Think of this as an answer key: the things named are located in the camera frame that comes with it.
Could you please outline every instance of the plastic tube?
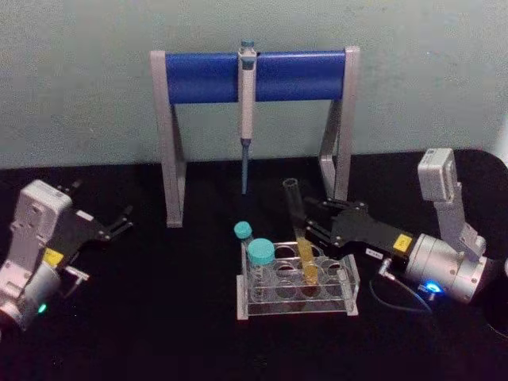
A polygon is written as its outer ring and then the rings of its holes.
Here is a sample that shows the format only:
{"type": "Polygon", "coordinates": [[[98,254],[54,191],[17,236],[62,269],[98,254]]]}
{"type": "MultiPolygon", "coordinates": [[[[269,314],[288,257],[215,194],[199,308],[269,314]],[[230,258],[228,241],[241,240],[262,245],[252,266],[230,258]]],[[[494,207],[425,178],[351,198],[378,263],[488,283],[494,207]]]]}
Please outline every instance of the plastic tube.
{"type": "Polygon", "coordinates": [[[318,268],[314,265],[314,255],[312,254],[312,245],[305,238],[305,210],[303,209],[302,195],[297,179],[285,179],[283,181],[284,191],[286,192],[287,206],[293,224],[296,242],[298,244],[298,254],[302,261],[303,275],[307,284],[315,285],[318,283],[318,268]]]}

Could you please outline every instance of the black table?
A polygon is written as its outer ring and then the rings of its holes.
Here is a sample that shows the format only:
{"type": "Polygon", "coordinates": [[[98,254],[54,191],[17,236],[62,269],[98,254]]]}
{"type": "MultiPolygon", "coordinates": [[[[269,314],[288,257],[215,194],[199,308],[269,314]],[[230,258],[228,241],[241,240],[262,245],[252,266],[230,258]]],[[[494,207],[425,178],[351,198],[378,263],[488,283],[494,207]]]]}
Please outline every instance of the black table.
{"type": "MultiPolygon", "coordinates": [[[[366,202],[386,223],[438,236],[433,205],[419,191],[421,155],[354,156],[349,199],[366,202]]],[[[489,256],[506,257],[506,168],[477,151],[456,152],[456,162],[468,222],[487,239],[489,256]]],[[[90,280],[72,298],[55,297],[21,337],[0,344],[0,381],[506,379],[508,340],[486,324],[480,304],[439,298],[431,317],[389,310],[370,295],[376,268],[360,258],[358,317],[237,321],[241,261],[233,226],[245,219],[257,237],[293,239],[286,177],[300,179],[304,195],[324,196],[315,159],[252,161],[244,197],[238,162],[189,164],[184,228],[166,229],[158,164],[0,171],[4,255],[18,192],[35,178],[53,185],[81,178],[77,207],[109,223],[131,204],[136,224],[110,246],[83,250],[74,265],[90,280]]]]}

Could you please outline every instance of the yellow liquid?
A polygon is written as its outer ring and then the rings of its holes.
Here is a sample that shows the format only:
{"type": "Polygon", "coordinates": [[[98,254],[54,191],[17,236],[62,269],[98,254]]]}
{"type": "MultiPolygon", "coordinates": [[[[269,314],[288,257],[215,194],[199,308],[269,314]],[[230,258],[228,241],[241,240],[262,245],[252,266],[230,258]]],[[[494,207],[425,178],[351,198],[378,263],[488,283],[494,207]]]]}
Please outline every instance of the yellow liquid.
{"type": "Polygon", "coordinates": [[[298,253],[302,261],[303,275],[307,284],[318,284],[318,268],[314,265],[314,255],[312,254],[312,246],[304,237],[297,237],[298,253]]]}

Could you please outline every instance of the blue cap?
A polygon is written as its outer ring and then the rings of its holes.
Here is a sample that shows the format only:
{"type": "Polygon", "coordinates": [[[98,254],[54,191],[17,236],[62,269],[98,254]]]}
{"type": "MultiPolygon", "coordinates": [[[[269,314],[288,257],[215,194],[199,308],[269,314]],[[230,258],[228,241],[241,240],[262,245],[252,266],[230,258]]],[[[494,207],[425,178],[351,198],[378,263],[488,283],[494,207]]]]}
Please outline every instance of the blue cap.
{"type": "Polygon", "coordinates": [[[249,238],[252,234],[252,228],[250,224],[246,221],[238,222],[233,228],[235,231],[235,235],[239,240],[244,240],[245,238],[249,238]]]}
{"type": "Polygon", "coordinates": [[[256,238],[247,247],[248,260],[251,264],[269,264],[275,260],[275,246],[266,238],[256,238]]]}
{"type": "Polygon", "coordinates": [[[254,41],[253,40],[242,40],[241,47],[242,48],[254,48],[254,41]]]}

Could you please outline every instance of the gray wall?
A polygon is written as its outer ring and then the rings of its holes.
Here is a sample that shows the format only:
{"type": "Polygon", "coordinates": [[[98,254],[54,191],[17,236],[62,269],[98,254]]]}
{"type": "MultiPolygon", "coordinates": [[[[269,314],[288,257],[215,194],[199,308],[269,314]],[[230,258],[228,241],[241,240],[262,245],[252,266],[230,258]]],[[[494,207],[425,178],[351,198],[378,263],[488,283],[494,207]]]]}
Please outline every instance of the gray wall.
{"type": "MultiPolygon", "coordinates": [[[[506,0],[0,1],[0,167],[158,160],[148,51],[362,48],[355,152],[489,148],[506,0]]],[[[254,157],[318,150],[326,102],[259,104],[254,157]]],[[[190,160],[240,156],[235,105],[180,106],[190,160]]]]}

